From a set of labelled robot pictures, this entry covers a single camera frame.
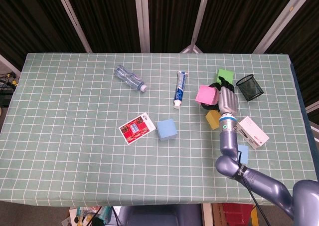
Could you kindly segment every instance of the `black curtain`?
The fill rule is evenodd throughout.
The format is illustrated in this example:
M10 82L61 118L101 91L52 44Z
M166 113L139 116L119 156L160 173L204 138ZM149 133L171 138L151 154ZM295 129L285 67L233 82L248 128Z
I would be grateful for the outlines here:
M190 45L201 0L149 0L151 52L179 53Z
M289 0L208 0L196 45L205 53L252 53Z
M141 52L135 0L70 0L93 52Z
M307 0L266 53L288 54L306 106L319 100L319 2ZM310 114L319 124L319 114Z
M30 52L84 52L60 0L0 2L0 54L19 70Z

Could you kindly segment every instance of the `black mesh pencil cup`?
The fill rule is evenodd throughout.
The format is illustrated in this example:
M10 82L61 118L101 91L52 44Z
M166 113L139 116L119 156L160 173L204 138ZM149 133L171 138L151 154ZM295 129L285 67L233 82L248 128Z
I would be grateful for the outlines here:
M247 101L251 101L264 93L255 80L253 74L247 75L240 79L237 81L236 85L239 87L241 93L244 95Z

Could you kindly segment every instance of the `toothpaste tube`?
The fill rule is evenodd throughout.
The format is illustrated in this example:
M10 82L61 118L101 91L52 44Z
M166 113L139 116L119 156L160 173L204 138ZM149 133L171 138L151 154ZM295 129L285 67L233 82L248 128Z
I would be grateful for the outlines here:
M181 105L181 100L183 99L184 87L186 83L188 73L184 71L177 72L177 85L174 98L174 108L179 109Z

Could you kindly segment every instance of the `pink cube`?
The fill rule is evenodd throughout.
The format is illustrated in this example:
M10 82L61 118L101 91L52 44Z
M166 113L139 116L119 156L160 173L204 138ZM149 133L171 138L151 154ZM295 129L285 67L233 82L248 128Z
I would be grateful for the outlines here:
M218 102L218 90L215 87L201 85L195 101L198 104L204 103L206 105L215 105Z

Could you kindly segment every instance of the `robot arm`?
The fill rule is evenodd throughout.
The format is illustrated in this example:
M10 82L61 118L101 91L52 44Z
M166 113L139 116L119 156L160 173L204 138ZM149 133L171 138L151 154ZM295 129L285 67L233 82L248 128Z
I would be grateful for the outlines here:
M310 180L295 184L292 197L284 184L256 170L241 165L237 145L237 96L233 90L221 87L219 92L220 156L216 169L228 178L280 207L297 226L319 226L319 183Z

